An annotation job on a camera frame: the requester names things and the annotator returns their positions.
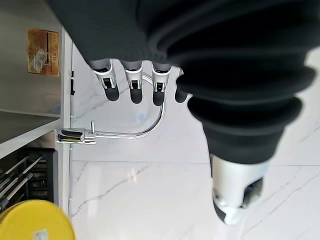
metal rack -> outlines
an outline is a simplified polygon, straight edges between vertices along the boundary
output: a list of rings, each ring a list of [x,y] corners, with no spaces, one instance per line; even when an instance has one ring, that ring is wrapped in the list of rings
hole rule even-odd
[[[25,148],[16,164],[0,174],[0,213],[32,199],[58,204],[58,152],[52,148]]]

yellow object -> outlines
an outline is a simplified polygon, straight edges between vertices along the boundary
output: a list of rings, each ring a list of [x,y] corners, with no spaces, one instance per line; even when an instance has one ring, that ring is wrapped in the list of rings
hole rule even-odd
[[[0,216],[0,240],[75,240],[69,219],[49,201],[19,202]]]

robotic arm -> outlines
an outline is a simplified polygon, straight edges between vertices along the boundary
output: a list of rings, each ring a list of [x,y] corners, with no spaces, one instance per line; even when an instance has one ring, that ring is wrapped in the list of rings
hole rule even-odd
[[[142,100],[141,61],[153,62],[153,103],[164,102],[171,65],[182,68],[177,102],[207,138],[219,218],[237,224],[262,192],[295,93],[315,71],[304,65],[320,43],[319,0],[47,0],[106,97],[119,97],[110,59],[125,69],[131,100]]]

label sticker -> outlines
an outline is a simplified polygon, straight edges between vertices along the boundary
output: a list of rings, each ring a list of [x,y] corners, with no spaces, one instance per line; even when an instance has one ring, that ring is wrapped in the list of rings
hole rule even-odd
[[[34,233],[34,240],[48,240],[47,230],[36,231]]]
[[[59,76],[59,34],[28,28],[26,34],[28,72]]]

silver metal joint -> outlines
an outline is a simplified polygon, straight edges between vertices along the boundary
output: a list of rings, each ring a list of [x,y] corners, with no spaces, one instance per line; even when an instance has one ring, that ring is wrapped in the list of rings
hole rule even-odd
[[[238,224],[260,198],[269,161],[257,164],[230,162],[211,155],[212,198],[219,218]]]
[[[57,131],[57,142],[62,144],[96,144],[96,136],[91,129],[61,128]]]
[[[124,72],[130,89],[140,90],[142,87],[142,67],[138,70],[125,69]]]
[[[112,61],[110,60],[110,69],[104,72],[98,71],[98,70],[93,70],[99,81],[101,82],[101,85],[103,86],[104,89],[108,88],[108,84],[110,83],[111,88],[115,88],[117,86],[117,78],[116,78],[116,73],[115,69],[113,67]]]
[[[160,91],[163,93],[166,90],[170,72],[171,72],[171,68],[169,71],[166,71],[166,72],[157,72],[154,66],[152,67],[152,81],[153,81],[154,92]]]

